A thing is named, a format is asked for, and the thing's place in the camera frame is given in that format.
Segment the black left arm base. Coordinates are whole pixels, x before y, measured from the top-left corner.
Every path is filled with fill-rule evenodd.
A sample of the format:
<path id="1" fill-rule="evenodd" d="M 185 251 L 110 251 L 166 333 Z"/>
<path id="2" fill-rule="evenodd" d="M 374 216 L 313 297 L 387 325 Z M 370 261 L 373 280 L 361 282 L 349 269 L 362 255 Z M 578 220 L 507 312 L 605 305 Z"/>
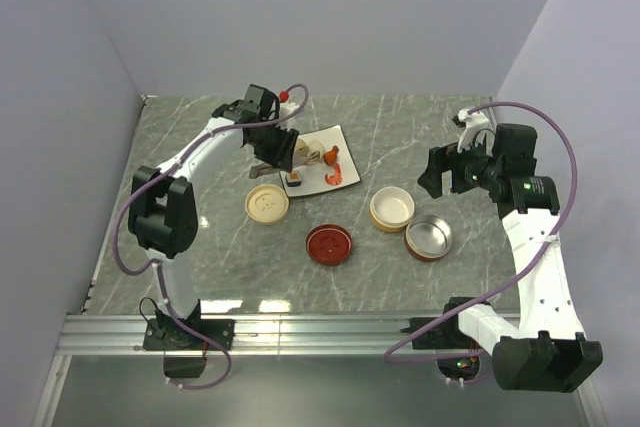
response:
<path id="1" fill-rule="evenodd" d="M 163 313 L 151 297 L 140 300 L 138 312 L 146 322 L 142 349 L 165 354 L 163 372 L 170 382 L 199 379 L 210 352 L 221 352 L 228 358 L 222 379 L 230 373 L 229 352 L 236 324 L 233 319 L 204 319 L 197 302 L 195 310 L 180 320 L 187 327 L 184 329 L 169 314 Z"/>

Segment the salmon sushi roll toy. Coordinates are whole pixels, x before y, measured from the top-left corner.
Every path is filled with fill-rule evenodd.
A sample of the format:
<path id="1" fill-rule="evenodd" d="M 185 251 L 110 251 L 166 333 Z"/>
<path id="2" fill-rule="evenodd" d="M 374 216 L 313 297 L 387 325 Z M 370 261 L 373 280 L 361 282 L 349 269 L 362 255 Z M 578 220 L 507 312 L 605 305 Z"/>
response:
<path id="1" fill-rule="evenodd" d="M 288 187 L 300 187 L 303 183 L 302 175 L 298 171 L 293 171 L 285 175 L 285 184 Z"/>

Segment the steamed bun toy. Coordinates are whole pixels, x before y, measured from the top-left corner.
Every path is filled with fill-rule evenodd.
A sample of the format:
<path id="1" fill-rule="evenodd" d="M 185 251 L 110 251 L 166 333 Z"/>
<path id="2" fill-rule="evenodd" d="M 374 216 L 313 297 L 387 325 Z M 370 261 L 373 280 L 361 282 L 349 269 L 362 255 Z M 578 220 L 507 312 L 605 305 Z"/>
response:
<path id="1" fill-rule="evenodd" d="M 309 156 L 309 152 L 309 145 L 301 137 L 298 137 L 294 148 L 294 156 L 306 158 Z"/>

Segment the white egg toy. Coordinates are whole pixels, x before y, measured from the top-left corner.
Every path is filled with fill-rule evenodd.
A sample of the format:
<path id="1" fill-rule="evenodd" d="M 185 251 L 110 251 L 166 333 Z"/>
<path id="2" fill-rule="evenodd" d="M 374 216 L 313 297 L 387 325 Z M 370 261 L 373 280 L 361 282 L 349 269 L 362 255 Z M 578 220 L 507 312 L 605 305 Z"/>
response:
<path id="1" fill-rule="evenodd" d="M 311 140 L 307 144 L 309 157 L 322 157 L 325 153 L 323 144 L 317 140 Z"/>

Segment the red shrimp toy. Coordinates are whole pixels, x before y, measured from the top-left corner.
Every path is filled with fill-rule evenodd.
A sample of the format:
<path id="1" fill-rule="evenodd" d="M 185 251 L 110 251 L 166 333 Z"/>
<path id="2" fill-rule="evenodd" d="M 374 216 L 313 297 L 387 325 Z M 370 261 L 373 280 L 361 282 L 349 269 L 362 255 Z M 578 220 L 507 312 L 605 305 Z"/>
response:
<path id="1" fill-rule="evenodd" d="M 331 186 L 338 186 L 342 183 L 342 170 L 339 163 L 335 163 L 333 171 L 325 175 L 325 182 Z"/>

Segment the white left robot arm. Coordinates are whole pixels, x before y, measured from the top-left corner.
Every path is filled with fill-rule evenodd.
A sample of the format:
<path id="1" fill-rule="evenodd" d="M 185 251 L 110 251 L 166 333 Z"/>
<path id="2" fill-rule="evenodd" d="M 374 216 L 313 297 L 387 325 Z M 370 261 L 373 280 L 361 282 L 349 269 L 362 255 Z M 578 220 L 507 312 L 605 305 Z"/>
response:
<path id="1" fill-rule="evenodd" d="M 160 310 L 174 317 L 166 335 L 178 348 L 190 349 L 202 337 L 201 322 L 191 317 L 200 300 L 187 253 L 199 228 L 198 185 L 245 146 L 267 166 L 292 171 L 299 132 L 286 124 L 305 106 L 253 85 L 243 98 L 216 108 L 200 133 L 178 153 L 156 167 L 141 166 L 135 171 L 130 197 L 116 221 L 127 225 L 147 260 L 136 269 L 125 265 L 118 227 L 112 231 L 111 254 L 119 270 L 128 276 L 153 271 Z"/>

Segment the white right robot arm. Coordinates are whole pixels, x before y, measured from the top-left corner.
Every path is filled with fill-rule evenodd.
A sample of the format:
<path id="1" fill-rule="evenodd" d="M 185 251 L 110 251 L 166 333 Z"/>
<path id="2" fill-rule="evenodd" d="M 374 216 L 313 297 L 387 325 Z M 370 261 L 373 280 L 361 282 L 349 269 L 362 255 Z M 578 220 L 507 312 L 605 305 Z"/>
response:
<path id="1" fill-rule="evenodd" d="M 454 121 L 459 140 L 430 150 L 418 183 L 438 198 L 448 172 L 451 192 L 488 193 L 511 246 L 520 321 L 512 325 L 483 294 L 455 302 L 438 319 L 442 336 L 455 347 L 475 341 L 504 390 L 571 393 L 601 365 L 603 351 L 587 339 L 568 287 L 559 229 L 570 208 L 560 204 L 555 182 L 535 172 L 534 128 L 499 124 L 487 145 L 480 136 L 489 119 L 480 108 L 463 109 Z"/>

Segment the metal food tongs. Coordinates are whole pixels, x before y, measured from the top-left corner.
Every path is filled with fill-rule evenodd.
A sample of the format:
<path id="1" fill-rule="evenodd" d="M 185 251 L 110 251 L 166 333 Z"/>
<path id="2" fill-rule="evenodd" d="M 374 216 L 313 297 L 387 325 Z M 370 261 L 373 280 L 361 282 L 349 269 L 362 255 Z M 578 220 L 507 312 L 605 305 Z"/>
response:
<path id="1" fill-rule="evenodd" d="M 306 157 L 306 158 L 300 158 L 300 157 L 295 157 L 294 156 L 294 164 L 293 164 L 293 169 L 301 167 L 301 166 L 309 166 L 309 165 L 313 165 L 315 163 L 317 163 L 320 160 L 320 158 L 318 157 Z M 257 179 L 258 177 L 262 177 L 262 176 L 266 176 L 266 175 L 271 175 L 274 173 L 279 173 L 279 172 L 283 172 L 280 169 L 276 169 L 276 168 L 271 168 L 268 167 L 266 164 L 257 164 L 257 165 L 253 165 L 250 170 L 249 170 L 249 178 L 250 179 Z"/>

